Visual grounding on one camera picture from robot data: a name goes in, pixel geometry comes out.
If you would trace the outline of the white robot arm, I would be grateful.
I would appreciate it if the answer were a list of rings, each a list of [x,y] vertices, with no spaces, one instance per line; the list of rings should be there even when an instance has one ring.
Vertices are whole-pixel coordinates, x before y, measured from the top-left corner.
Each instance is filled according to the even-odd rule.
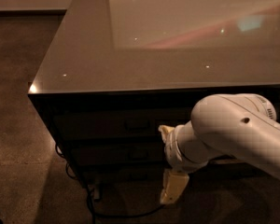
[[[280,123],[272,103],[261,95],[206,96],[193,107],[188,123],[161,125],[159,132],[170,164],[163,173],[161,204],[176,203],[189,175],[223,155],[280,180]]]

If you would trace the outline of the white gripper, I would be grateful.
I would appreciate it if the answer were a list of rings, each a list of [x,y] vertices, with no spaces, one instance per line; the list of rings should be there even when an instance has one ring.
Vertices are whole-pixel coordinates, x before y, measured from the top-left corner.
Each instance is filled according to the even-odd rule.
[[[165,157],[174,169],[165,169],[160,204],[174,204],[183,194],[190,173],[203,168],[222,153],[207,146],[194,133],[191,122],[171,127],[160,125]]]

